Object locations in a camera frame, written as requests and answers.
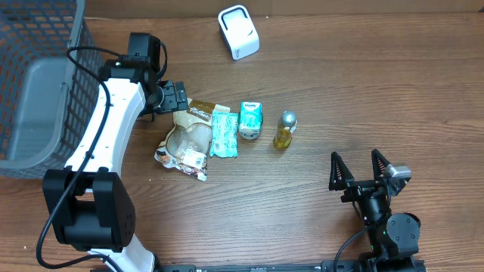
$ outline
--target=silver cap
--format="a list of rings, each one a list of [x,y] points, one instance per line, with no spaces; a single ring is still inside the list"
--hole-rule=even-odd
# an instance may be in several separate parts
[[[281,119],[284,126],[292,127],[296,124],[296,114],[292,110],[286,110],[282,113]]]

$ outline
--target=wood grain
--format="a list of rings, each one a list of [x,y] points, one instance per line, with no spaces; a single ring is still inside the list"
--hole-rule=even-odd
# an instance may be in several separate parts
[[[482,0],[88,0],[86,16],[96,18],[217,17],[233,5],[251,16],[405,14],[477,12]]]
[[[406,162],[413,178],[394,212],[422,221],[429,271],[484,270],[484,16],[394,14],[257,17],[261,48],[234,62],[215,18],[90,20],[98,45],[126,52],[129,33],[166,43],[167,79],[190,97],[239,110],[262,101],[264,129],[239,141],[236,159],[209,159],[207,182],[153,159],[171,116],[138,121],[123,162],[137,211],[136,233],[162,262],[314,263],[330,259],[361,229],[351,205],[329,192],[330,153],[358,179],[371,176],[370,151]],[[271,140],[283,110],[298,115],[290,148]],[[0,182],[0,271],[43,271],[35,244],[47,209],[41,181]],[[367,239],[343,258],[369,250]],[[52,233],[45,258],[80,256]],[[99,266],[92,261],[65,271]]]

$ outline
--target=plastic crate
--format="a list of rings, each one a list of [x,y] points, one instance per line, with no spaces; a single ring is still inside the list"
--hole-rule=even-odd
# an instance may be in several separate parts
[[[41,178],[63,168],[84,135],[98,83],[65,57],[92,45],[85,1],[0,0],[0,175]],[[98,52],[73,52],[97,72]]]

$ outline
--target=gold bottle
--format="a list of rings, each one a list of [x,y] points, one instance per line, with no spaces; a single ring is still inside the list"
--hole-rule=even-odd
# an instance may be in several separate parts
[[[279,119],[278,131],[274,137],[275,149],[286,150],[289,147],[296,126],[296,114],[293,111],[286,110]]]

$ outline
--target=brown and white package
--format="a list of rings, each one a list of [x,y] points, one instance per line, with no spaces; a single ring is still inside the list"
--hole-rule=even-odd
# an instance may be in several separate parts
[[[173,113],[175,127],[160,143],[154,158],[167,168],[206,181],[206,153],[212,140],[213,111],[230,113],[222,105],[188,98],[188,108]]]

